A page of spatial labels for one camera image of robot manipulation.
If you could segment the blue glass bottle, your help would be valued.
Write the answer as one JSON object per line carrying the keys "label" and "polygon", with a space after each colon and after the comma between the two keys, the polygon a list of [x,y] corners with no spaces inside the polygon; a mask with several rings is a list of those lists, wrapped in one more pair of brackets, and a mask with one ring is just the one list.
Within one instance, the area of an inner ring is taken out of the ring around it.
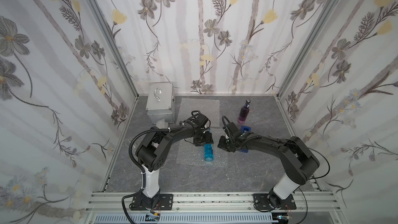
{"label": "blue glass bottle", "polygon": [[205,143],[204,143],[204,160],[206,162],[211,162],[214,160],[214,155],[213,155],[213,139],[212,139],[212,133],[211,130],[208,129],[203,136]]}

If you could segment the blue tape dispenser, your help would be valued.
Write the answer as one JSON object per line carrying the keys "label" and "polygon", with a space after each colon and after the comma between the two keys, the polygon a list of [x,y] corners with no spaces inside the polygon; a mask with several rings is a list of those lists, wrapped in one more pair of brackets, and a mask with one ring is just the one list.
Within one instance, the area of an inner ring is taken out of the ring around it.
{"label": "blue tape dispenser", "polygon": [[239,142],[239,149],[240,152],[248,152],[247,148],[244,148],[243,142],[247,140],[247,137],[251,134],[251,127],[241,126],[241,133],[242,135],[238,138]]}

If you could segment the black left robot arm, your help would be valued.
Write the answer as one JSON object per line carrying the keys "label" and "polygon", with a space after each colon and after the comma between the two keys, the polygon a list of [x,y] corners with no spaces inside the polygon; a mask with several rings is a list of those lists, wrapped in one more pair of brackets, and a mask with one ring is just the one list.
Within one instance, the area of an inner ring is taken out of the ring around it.
{"label": "black left robot arm", "polygon": [[141,170],[141,193],[149,199],[160,193],[159,169],[165,163],[172,145],[185,139],[193,139],[193,145],[212,144],[211,121],[200,111],[192,111],[191,117],[168,128],[152,127],[134,137],[129,144],[129,157]]}

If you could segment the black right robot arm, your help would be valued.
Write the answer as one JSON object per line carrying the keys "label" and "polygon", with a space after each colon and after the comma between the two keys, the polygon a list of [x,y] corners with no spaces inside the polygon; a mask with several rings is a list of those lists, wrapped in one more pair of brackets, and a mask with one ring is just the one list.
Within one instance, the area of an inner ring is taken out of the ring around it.
{"label": "black right robot arm", "polygon": [[245,132],[234,139],[222,136],[218,148],[227,152],[236,152],[242,148],[256,150],[280,159],[285,173],[269,192],[269,199],[274,207],[278,207],[280,202],[306,184],[320,166],[310,148],[295,136],[281,140]]}

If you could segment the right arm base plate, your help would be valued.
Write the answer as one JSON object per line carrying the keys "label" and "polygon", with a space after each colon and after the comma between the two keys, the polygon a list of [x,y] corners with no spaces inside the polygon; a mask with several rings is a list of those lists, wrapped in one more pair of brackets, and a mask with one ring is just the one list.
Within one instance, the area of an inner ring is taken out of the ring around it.
{"label": "right arm base plate", "polygon": [[293,195],[281,200],[278,196],[271,194],[253,194],[254,208],[259,211],[273,211],[273,210],[296,210],[295,200]]}

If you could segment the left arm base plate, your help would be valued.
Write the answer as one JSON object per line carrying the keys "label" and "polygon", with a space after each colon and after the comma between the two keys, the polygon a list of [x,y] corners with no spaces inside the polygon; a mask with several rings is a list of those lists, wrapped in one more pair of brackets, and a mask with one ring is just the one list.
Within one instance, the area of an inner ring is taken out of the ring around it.
{"label": "left arm base plate", "polygon": [[129,208],[132,211],[144,211],[153,209],[161,211],[171,211],[173,207],[173,198],[173,194],[157,193],[153,198],[149,198],[140,193],[139,195],[133,197]]}

